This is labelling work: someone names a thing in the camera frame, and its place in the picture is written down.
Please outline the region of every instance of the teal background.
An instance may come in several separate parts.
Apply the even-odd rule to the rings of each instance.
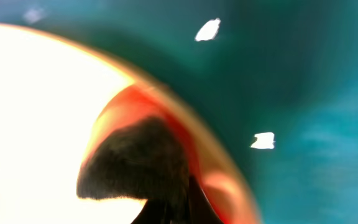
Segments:
[[[46,17],[28,24],[32,7]],[[217,17],[216,38],[195,42]],[[358,0],[0,0],[0,22],[169,84],[227,147],[266,224],[358,223]],[[250,149],[266,131],[275,149]]]

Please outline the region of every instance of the black hair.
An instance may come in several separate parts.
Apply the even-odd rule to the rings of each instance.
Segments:
[[[158,117],[113,131],[81,168],[79,198],[130,197],[167,202],[186,213],[189,170],[182,145]]]

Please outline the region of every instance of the teal surface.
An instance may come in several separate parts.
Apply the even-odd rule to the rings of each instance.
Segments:
[[[29,24],[34,7],[45,17]],[[195,42],[217,17],[216,38]],[[0,0],[0,22],[169,84],[227,147],[266,224],[358,223],[358,0]],[[275,149],[250,149],[266,131]]]

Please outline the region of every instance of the faint white smudge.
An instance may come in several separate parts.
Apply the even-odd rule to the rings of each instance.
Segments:
[[[23,15],[23,19],[29,23],[34,24],[41,19],[45,18],[47,13],[40,7],[32,7]]]
[[[202,41],[202,40],[212,40],[215,38],[216,34],[218,33],[219,25],[221,20],[219,18],[211,19],[202,28],[198,31],[195,40]]]
[[[256,134],[256,141],[251,145],[254,149],[274,149],[274,133]]]

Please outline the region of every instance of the white spot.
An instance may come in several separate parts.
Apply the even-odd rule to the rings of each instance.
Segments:
[[[39,7],[33,7],[29,9],[24,15],[23,18],[29,24],[36,23],[43,19],[46,16],[45,11]]]
[[[274,133],[256,134],[256,141],[251,145],[254,149],[274,149]]]
[[[221,20],[219,18],[211,19],[202,28],[198,31],[195,40],[202,41],[202,40],[212,40],[215,38],[216,34],[218,33],[219,25]]]

